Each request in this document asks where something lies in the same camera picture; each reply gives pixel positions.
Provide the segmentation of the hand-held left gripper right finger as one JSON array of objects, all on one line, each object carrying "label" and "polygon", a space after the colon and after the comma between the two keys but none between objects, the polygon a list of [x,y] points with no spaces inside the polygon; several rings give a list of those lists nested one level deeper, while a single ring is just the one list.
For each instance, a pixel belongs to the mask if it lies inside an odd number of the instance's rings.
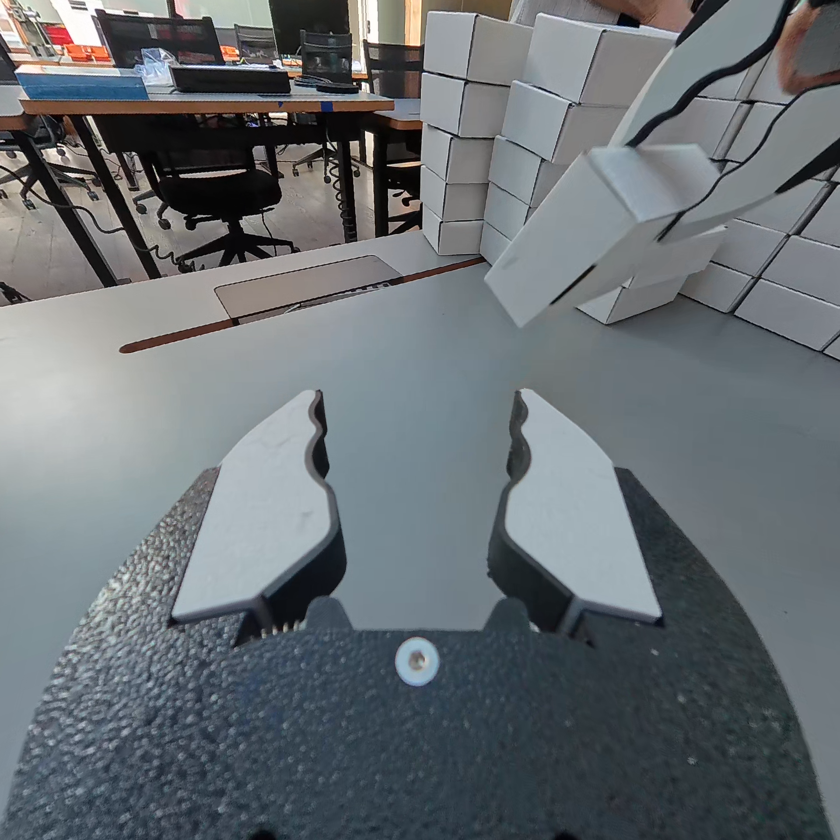
[{"label": "hand-held left gripper right finger", "polygon": [[543,633],[571,635],[590,613],[659,622],[663,610],[612,460],[529,388],[515,392],[509,436],[487,557],[499,590]]}]

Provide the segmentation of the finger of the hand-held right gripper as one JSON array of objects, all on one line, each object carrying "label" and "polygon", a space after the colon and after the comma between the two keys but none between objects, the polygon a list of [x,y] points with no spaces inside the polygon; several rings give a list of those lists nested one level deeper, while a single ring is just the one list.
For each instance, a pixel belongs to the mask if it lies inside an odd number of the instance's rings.
[{"label": "finger of the hand-held right gripper", "polygon": [[839,85],[824,84],[785,106],[756,149],[678,215],[659,240],[676,242],[724,224],[838,163]]},{"label": "finger of the hand-held right gripper", "polygon": [[794,1],[704,2],[625,112],[611,146],[637,147],[709,85],[766,57],[795,6]]}]

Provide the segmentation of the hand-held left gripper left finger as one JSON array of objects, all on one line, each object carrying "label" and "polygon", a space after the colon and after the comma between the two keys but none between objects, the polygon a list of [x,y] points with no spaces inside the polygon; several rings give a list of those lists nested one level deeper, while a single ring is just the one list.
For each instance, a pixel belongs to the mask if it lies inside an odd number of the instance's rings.
[{"label": "hand-held left gripper left finger", "polygon": [[347,556],[325,415],[322,392],[302,391],[220,462],[172,624],[242,615],[239,645],[304,627],[309,606],[337,589]]}]

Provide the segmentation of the white cardboard box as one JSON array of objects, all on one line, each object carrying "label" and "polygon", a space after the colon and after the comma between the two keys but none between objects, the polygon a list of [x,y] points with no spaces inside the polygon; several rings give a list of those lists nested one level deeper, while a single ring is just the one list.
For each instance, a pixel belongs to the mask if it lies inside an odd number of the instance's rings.
[{"label": "white cardboard box", "polygon": [[670,243],[658,237],[709,192],[719,174],[694,143],[582,153],[485,282],[523,327],[552,305],[570,310],[634,278],[643,287],[685,278],[708,263],[724,228]]}]

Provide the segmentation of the blue flat box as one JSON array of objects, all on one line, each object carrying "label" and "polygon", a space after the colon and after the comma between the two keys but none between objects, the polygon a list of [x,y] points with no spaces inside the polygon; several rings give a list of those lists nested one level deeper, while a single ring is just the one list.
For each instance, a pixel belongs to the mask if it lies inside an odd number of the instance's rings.
[{"label": "blue flat box", "polygon": [[146,101],[149,93],[133,69],[105,66],[24,65],[18,84],[35,101]]}]

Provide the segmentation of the stack of white folded boxes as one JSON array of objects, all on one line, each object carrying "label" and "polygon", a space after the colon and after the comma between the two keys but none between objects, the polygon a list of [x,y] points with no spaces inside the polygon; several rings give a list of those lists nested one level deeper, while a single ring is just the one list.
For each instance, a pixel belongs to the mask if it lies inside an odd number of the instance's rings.
[{"label": "stack of white folded boxes", "polygon": [[[696,2],[692,18],[703,3]],[[429,244],[441,256],[479,252],[491,268],[575,159],[611,146],[625,112],[683,30],[547,14],[526,26],[478,14],[429,13],[420,94]],[[696,144],[717,167],[718,179],[740,165],[801,94],[781,88],[778,44],[750,68],[709,85],[634,149]],[[680,292],[695,297],[698,291],[699,300],[732,308],[750,272],[724,266],[717,255],[729,227],[812,179],[718,225],[724,228],[720,244],[687,277],[646,287],[634,278],[575,308],[611,324],[663,306]]]}]

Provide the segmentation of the wood-edged office desk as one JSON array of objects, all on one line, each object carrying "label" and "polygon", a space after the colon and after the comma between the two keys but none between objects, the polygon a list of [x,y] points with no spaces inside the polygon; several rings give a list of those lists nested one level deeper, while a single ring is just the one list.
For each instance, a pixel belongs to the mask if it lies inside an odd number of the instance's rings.
[{"label": "wood-edged office desk", "polygon": [[[367,92],[338,94],[314,88],[291,86],[290,94],[275,97],[244,93],[151,93],[144,100],[124,99],[31,99],[25,92],[18,96],[20,108],[28,117],[68,117],[97,173],[108,201],[117,214],[124,233],[138,256],[146,276],[162,277],[157,260],[148,251],[135,215],[112,179],[110,170],[88,126],[92,119],[111,152],[145,154],[163,151],[225,150],[256,146],[306,144],[325,139],[336,144],[339,167],[340,215],[343,240],[358,240],[355,212],[354,176],[350,142],[362,130],[362,117],[376,111],[392,111],[394,102]],[[317,123],[304,125],[268,125],[259,128],[174,129],[164,127],[155,133],[151,126],[136,125],[152,118],[244,117],[249,114],[312,114]]]},{"label": "wood-edged office desk", "polygon": [[373,134],[374,235],[399,235],[423,225],[423,205],[405,213],[389,211],[391,192],[403,204],[419,202],[423,122],[419,99],[396,99],[391,111],[374,112],[367,129]]}]

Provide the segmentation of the black mesh office chair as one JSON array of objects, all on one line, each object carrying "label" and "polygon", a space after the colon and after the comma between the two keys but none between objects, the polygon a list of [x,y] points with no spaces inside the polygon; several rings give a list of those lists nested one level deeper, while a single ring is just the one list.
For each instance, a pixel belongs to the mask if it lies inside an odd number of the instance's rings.
[{"label": "black mesh office chair", "polygon": [[[297,84],[303,87],[319,89],[326,86],[326,92],[340,95],[357,95],[360,88],[353,79],[352,72],[352,36],[336,34],[320,34],[305,29],[300,30],[301,75]],[[321,150],[313,152],[298,161],[292,162],[291,171],[299,176],[299,167],[306,165],[309,169],[318,158],[323,159],[323,180],[331,183],[329,175],[330,150],[327,140],[327,130],[316,118],[295,117],[295,123],[312,122],[322,128]]]},{"label": "black mesh office chair", "polygon": [[225,61],[213,20],[155,17],[98,8],[95,16],[112,63],[120,69],[143,64],[143,49],[162,49],[188,66],[222,66]]},{"label": "black mesh office chair", "polygon": [[[419,99],[424,69],[424,47],[363,42],[364,63],[370,92],[381,98]],[[362,128],[368,130],[374,112],[364,116]]]}]

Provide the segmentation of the black computer monitor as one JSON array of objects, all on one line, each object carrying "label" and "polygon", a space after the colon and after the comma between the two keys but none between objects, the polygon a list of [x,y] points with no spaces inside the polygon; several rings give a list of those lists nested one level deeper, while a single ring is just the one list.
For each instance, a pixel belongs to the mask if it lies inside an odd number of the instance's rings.
[{"label": "black computer monitor", "polygon": [[279,56],[294,56],[301,31],[317,35],[348,35],[348,1],[269,1],[269,14]]}]

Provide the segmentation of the black flat device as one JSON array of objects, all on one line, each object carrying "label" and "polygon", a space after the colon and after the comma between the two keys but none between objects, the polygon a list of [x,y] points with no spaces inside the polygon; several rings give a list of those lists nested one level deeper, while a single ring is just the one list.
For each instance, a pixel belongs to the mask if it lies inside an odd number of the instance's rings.
[{"label": "black flat device", "polygon": [[169,70],[175,89],[182,93],[270,97],[291,93],[287,72],[276,66],[173,64]]}]

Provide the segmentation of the clear plastic bag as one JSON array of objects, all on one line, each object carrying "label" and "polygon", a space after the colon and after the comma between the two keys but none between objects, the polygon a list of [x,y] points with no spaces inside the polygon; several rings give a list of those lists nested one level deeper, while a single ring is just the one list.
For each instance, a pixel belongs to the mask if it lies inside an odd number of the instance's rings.
[{"label": "clear plastic bag", "polygon": [[142,48],[133,69],[147,88],[162,88],[174,86],[173,67],[177,67],[177,58],[166,49]]}]

